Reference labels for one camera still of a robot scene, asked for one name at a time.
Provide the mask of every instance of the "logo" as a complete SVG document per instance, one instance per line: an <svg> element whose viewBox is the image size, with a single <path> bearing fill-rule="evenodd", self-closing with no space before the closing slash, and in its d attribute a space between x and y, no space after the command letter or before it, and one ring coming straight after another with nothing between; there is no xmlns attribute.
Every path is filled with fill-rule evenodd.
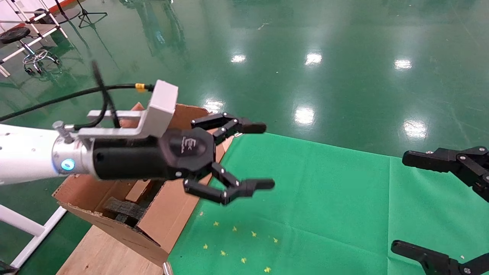
<svg viewBox="0 0 489 275"><path fill-rule="evenodd" d="M195 144L196 144L196 140L193 139L193 138L187 138L187 137L183 137L182 138L182 154L183 152L185 152L185 148L187 148L187 150L192 150L192 148L195 147Z"/></svg>

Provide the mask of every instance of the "white metal frame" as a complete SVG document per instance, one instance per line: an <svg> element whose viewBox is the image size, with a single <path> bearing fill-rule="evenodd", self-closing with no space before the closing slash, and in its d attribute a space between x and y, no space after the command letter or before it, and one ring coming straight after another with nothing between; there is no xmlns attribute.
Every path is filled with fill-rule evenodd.
<svg viewBox="0 0 489 275"><path fill-rule="evenodd" d="M15 268L20 268L65 213L66 209L61 206L58 207L49 220L42 226L17 212L0 205L0 221L6 222L34 236L10 265Z"/></svg>
<svg viewBox="0 0 489 275"><path fill-rule="evenodd" d="M51 33L55 32L57 29L59 29L61 31L61 33L64 35L65 38L68 38L68 36L66 35L65 31L63 30L63 28L61 28L61 26L59 25L59 23L56 21L56 19L54 18L54 16L51 14L51 12L49 11L49 8L46 6L46 4L44 3L44 1L43 0L38 0L38 1L39 1L39 3L41 3L41 6L43 7L44 12L41 15L36 16L34 19L30 20L29 17L27 17L26 14L38 14L38 13L41 13L42 11L22 11L21 8L19 7L19 5L15 2L15 0L7 0L6 2L12 8L12 10L17 14L17 16L19 17L20 21L0 20L0 23L25 23L25 24L29 24L31 26L31 28L34 29L34 31L36 32L36 34L37 34L38 37L36 39L34 39L33 41L31 41L30 43L28 43L27 44L28 46L32 46L33 44L41 41L43 38L45 38L46 36L48 36ZM51 19L54 21L54 23L55 23L56 26L54 28L50 29L45 34L41 34L39 32L39 30L36 28L36 26L33 24L33 22L34 21L37 21L37 20L39 20L39 19L41 19L43 17L45 17L46 15L49 15L51 17ZM5 61L11 59L12 57L16 56L17 54L21 53L24 50L25 50L25 48L24 47L21 47L20 49L16 50L11 55L9 55L9 56L5 57L4 59L0 60L0 73L3 76L8 77L10 74L1 65Z"/></svg>

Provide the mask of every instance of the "floor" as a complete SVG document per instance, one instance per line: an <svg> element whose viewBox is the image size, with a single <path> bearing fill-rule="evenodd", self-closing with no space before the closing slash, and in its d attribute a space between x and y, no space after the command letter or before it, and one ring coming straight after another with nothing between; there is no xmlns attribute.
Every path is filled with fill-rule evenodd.
<svg viewBox="0 0 489 275"><path fill-rule="evenodd" d="M406 150L487 145L486 0L86 0L95 25L63 24L63 61L28 76L17 56L0 78L0 115L95 86L162 79L179 103L264 121L274 134L401 156ZM98 15L91 17L94 21ZM0 49L8 55L15 47ZM118 109L148 96L113 92ZM49 128L85 122L98 94L8 121ZM3 186L0 203L43 223L60 180ZM67 215L21 274L54 274L89 229ZM0 259L29 240L0 224Z"/></svg>

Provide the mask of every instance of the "tripod stand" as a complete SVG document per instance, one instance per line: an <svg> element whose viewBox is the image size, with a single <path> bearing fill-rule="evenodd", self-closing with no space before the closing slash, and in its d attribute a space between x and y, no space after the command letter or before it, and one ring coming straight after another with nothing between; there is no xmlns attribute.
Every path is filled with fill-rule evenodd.
<svg viewBox="0 0 489 275"><path fill-rule="evenodd" d="M80 19L80 24L78 25L79 28L82 27L82 23L83 22L86 22L87 24L95 24L97 22L99 22L100 20L102 20L104 17L107 16L107 13L106 12L88 12L86 9L83 8L82 4L80 3L79 0L76 0L78 2L78 5L80 6L80 8L82 9L82 14L78 16L78 18ZM104 16L102 16L99 20L95 21L92 23L92 21L90 21L90 17L88 17L89 14L105 14Z"/></svg>

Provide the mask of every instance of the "green cloth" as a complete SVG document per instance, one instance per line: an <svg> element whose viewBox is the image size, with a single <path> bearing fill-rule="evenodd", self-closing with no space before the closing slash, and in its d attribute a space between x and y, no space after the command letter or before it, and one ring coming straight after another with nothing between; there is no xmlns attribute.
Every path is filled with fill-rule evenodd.
<svg viewBox="0 0 489 275"><path fill-rule="evenodd" d="M176 275L266 267L277 275L423 275L390 251L396 239L462 263L489 252L489 204L451 174L272 134L235 139L222 164L238 179L274 178L275 188L226 207L201 200L170 254Z"/></svg>

